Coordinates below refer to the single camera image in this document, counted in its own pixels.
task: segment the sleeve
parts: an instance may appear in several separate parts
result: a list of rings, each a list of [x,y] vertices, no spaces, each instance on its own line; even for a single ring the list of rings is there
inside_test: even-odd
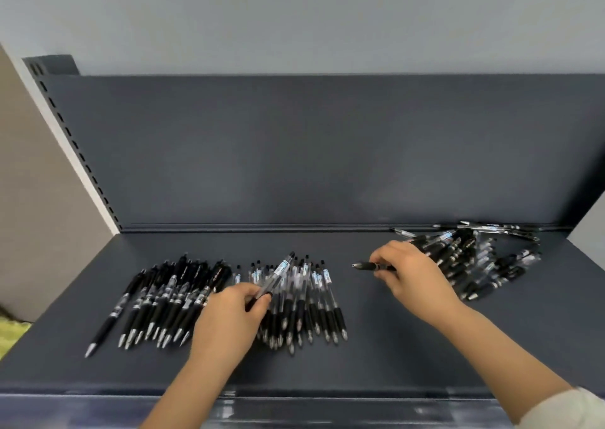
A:
[[[605,401],[578,388],[540,402],[521,418],[518,429],[602,429]]]

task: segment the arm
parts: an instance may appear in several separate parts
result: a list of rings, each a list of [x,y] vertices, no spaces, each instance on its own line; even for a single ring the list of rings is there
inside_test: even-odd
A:
[[[413,245],[391,241],[370,261],[382,270],[393,295],[412,314],[434,326],[465,356],[498,399],[513,424],[538,403],[572,387],[512,341],[487,318],[462,303],[438,266]]]
[[[270,295],[245,311],[246,296],[258,291],[242,282],[210,296],[195,324],[189,360],[140,426],[198,429],[223,390],[231,372],[246,355],[265,316]]]

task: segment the forearm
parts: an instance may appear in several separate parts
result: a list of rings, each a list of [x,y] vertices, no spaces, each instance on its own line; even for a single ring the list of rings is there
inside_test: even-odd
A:
[[[466,306],[437,328],[479,373],[513,424],[538,403],[572,388],[489,319]]]
[[[221,367],[206,364],[188,361],[140,428],[199,429],[229,378]]]

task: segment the person's left hand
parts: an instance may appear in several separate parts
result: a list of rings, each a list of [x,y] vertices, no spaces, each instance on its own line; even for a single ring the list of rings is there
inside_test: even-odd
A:
[[[270,295],[264,295],[246,312],[246,301],[259,287],[240,282],[213,293],[195,323],[189,362],[202,361],[223,367],[227,374],[244,358],[264,318]]]

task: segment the hand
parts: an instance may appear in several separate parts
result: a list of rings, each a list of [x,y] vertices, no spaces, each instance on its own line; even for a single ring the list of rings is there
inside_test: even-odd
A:
[[[397,274],[380,270],[374,276],[383,280],[412,314],[437,329],[466,308],[435,262],[409,242],[390,241],[374,250],[370,261],[397,269]]]
[[[244,358],[265,316],[270,295],[264,295],[246,312],[246,301],[259,287],[248,282],[213,293],[195,323],[189,362],[221,367],[228,375]]]

